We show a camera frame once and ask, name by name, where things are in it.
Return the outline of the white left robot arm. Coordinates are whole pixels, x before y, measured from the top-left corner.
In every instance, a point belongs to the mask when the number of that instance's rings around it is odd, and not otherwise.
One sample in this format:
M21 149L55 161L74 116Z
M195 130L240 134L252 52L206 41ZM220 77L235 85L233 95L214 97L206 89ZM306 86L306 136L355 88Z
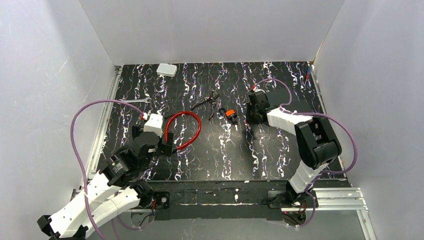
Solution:
M84 240L95 228L123 212L140 207L156 209L169 207L170 194L156 192L139 176L155 156L171 156L173 133L159 136L154 131L133 127L132 142L119 148L66 206L52 215L37 220L40 230L51 240Z

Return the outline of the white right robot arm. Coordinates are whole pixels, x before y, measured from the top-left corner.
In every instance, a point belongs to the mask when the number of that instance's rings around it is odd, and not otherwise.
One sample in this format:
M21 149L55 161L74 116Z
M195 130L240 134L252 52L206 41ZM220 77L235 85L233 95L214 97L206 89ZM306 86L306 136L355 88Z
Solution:
M267 124L296 137L301 161L286 184L285 192L279 193L274 199L287 203L297 202L312 187L314 179L342 153L334 129L325 116L288 113L271 106L266 93L262 91L251 91L248 98L248 123Z

